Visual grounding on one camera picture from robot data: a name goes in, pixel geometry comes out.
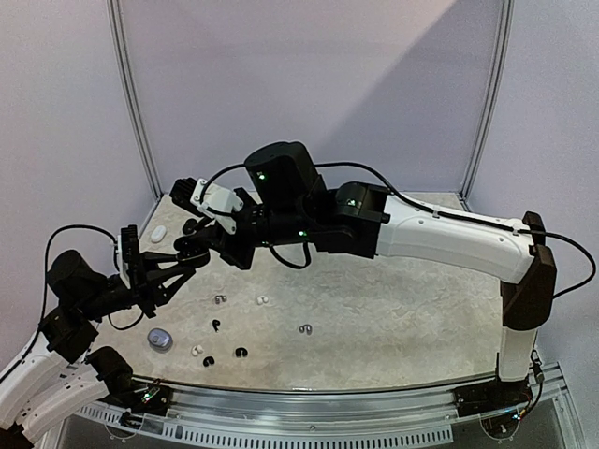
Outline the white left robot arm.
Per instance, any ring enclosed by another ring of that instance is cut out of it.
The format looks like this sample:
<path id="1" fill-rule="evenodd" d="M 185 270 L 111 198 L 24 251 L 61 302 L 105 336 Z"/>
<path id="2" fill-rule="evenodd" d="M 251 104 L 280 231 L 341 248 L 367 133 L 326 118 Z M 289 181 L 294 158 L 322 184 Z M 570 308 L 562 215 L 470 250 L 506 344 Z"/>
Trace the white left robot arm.
<path id="1" fill-rule="evenodd" d="M 184 259 L 118 251 L 119 271 L 107 277 L 77 251 L 61 253 L 46 275 L 58 305 L 43 314 L 32 339 L 1 373 L 2 447 L 31 448 L 51 427 L 97 400 L 132 414 L 166 415 L 171 388 L 134 380 L 130 365 L 110 346 L 92 350 L 95 326 L 134 306 L 153 318 L 209 261 L 207 252 Z"/>

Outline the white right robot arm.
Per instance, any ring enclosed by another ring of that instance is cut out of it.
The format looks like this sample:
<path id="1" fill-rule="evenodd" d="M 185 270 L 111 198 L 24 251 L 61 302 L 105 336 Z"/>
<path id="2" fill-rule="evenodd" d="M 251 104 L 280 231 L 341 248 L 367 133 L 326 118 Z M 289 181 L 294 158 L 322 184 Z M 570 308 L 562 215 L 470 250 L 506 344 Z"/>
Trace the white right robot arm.
<path id="1" fill-rule="evenodd" d="M 484 400 L 503 408 L 519 394 L 538 328 L 550 315 L 557 267 L 541 217 L 502 219 L 452 210 L 401 194 L 387 179 L 329 189 L 322 167 L 298 141 L 271 143 L 241 164 L 255 187 L 227 189 L 214 179 L 179 179 L 172 202 L 201 223 L 176 249 L 213 250 L 247 270 L 256 248 L 313 245 L 320 253 L 411 257 L 498 279 L 503 301 L 496 378 Z"/>

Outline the glossy black earbud charging case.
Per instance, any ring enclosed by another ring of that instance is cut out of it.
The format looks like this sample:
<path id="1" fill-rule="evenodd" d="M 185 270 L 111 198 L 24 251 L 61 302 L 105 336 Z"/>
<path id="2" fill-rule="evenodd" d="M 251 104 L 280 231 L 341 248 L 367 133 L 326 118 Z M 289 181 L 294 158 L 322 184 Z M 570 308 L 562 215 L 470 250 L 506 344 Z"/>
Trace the glossy black earbud charging case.
<path id="1" fill-rule="evenodd" d="M 173 248 L 179 263 L 201 267 L 210 261 L 210 250 L 195 237 L 181 236 L 174 241 Z"/>

